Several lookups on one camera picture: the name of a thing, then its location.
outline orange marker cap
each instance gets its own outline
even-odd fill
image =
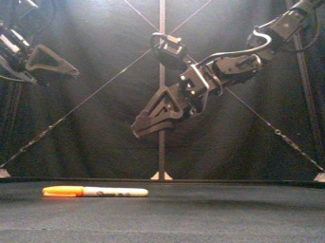
[[[83,186],[51,186],[42,190],[47,197],[77,197],[85,195]]]

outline table surface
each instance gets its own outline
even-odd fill
[[[149,197],[42,196],[54,185]],[[0,184],[0,242],[325,242],[325,191],[280,185],[41,181]]]

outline sharpie marker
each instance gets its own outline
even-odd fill
[[[140,188],[109,188],[85,186],[53,186],[42,190],[46,197],[78,197],[78,196],[122,196],[141,197],[148,196],[146,189]]]

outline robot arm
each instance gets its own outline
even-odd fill
[[[255,29],[248,50],[216,53],[200,63],[188,57],[181,39],[154,33],[152,48],[157,58],[165,66],[186,70],[180,82],[164,86],[141,111],[132,126],[136,136],[141,138],[174,128],[176,122],[204,112],[211,94],[221,95],[224,87],[251,80],[301,29],[304,20],[324,4],[325,0],[301,0],[273,21]],[[157,37],[162,38],[160,45],[154,45]]]
[[[0,71],[18,78],[9,80],[33,84],[42,84],[33,76],[38,69],[45,70],[49,75],[57,73],[66,77],[77,77],[78,69],[49,47],[33,47],[25,38],[33,37],[42,30],[41,23],[46,23],[38,5],[31,0],[13,1],[13,5],[21,17],[15,25],[11,25],[11,21],[7,23],[0,20]]]

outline black fabric backdrop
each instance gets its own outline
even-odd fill
[[[244,49],[255,26],[287,11],[285,1],[212,0],[197,12],[208,2],[166,1],[166,33],[173,31],[174,36],[182,37],[197,61],[216,52]],[[13,176],[23,177],[150,178],[158,171],[158,134],[140,140],[130,126],[160,88],[160,62],[150,52],[130,64],[150,49],[150,35],[160,29],[160,1],[62,0],[57,5],[53,25],[35,44],[53,48],[79,68],[81,76],[51,82],[49,87],[23,85],[3,159],[109,84],[7,169]],[[51,12],[50,1],[43,1],[42,7]],[[319,66],[318,71],[312,68],[312,75],[320,121],[323,51],[320,40],[308,60],[311,67],[315,63]],[[176,84],[178,75],[180,72],[168,70],[168,85]],[[5,135],[14,84],[2,81],[0,85]],[[296,55],[279,53],[260,75],[231,89],[315,158]],[[223,96],[211,97],[201,116],[178,123],[177,129],[166,133],[166,172],[173,178],[304,180],[314,179],[318,173],[227,90]]]

